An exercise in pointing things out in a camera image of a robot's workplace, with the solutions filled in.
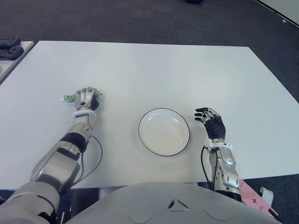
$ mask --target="plate rim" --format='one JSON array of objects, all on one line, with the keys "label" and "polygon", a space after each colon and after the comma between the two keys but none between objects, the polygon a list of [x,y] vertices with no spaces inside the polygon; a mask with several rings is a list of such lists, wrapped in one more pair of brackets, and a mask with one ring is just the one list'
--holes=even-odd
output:
[{"label": "plate rim", "polygon": [[[154,110],[158,110],[158,109],[170,110],[170,111],[173,111],[173,112],[177,113],[177,114],[184,120],[184,122],[186,123],[187,128],[188,128],[189,136],[188,136],[188,141],[187,141],[185,147],[184,147],[181,151],[179,151],[178,153],[175,153],[175,154],[173,154],[173,155],[160,155],[160,154],[158,154],[158,153],[153,152],[152,150],[150,150],[149,148],[146,147],[146,145],[143,143],[143,141],[142,141],[142,139],[141,139],[141,136],[140,136],[140,123],[141,123],[142,119],[143,119],[144,116],[147,115],[149,112],[154,111]],[[189,125],[188,125],[187,121],[185,120],[185,118],[184,118],[181,114],[179,114],[179,113],[176,112],[175,110],[172,110],[172,109],[169,109],[169,108],[159,107],[159,108],[155,108],[155,109],[152,109],[152,110],[146,112],[146,113],[142,116],[142,118],[141,118],[140,121],[139,121],[139,125],[138,125],[138,135],[139,135],[139,139],[140,139],[141,143],[142,143],[142,144],[144,145],[144,147],[146,147],[149,151],[151,151],[152,153],[154,153],[154,154],[156,154],[156,155],[159,155],[159,156],[169,157],[169,156],[174,156],[174,155],[177,155],[177,154],[183,152],[183,150],[187,147],[187,145],[189,144],[189,140],[190,140],[190,128],[189,128]]]}]

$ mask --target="white plate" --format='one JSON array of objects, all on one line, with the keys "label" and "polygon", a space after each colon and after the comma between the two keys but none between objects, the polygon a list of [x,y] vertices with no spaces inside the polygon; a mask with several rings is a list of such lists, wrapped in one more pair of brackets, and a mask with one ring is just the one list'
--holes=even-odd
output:
[{"label": "white plate", "polygon": [[139,137],[146,148],[163,156],[180,153],[188,144],[189,127],[184,118],[170,109],[154,109],[139,123]]}]

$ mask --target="toothpaste tube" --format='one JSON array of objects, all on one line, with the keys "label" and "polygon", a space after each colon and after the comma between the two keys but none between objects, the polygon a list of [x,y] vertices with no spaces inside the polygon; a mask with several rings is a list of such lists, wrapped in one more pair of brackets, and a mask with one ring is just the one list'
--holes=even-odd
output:
[{"label": "toothpaste tube", "polygon": [[[103,94],[100,93],[100,91],[96,91],[95,96],[100,97]],[[75,95],[64,95],[64,97],[59,98],[59,101],[64,103],[64,102],[71,102],[75,99]]]}]

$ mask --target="white tag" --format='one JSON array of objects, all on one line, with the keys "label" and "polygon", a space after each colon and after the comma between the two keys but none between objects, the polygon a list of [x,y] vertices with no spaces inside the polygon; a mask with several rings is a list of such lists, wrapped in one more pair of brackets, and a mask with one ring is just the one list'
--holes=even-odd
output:
[{"label": "white tag", "polygon": [[264,187],[260,188],[260,192],[263,194],[262,199],[264,199],[271,206],[273,201],[273,192]]}]

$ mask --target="silver robot hand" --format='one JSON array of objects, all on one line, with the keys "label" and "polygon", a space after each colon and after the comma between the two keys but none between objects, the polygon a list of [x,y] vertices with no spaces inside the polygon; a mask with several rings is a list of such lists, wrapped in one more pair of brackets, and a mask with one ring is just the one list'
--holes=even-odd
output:
[{"label": "silver robot hand", "polygon": [[96,100],[97,89],[92,87],[83,88],[75,93],[75,106],[77,110],[95,110],[99,106]]}]

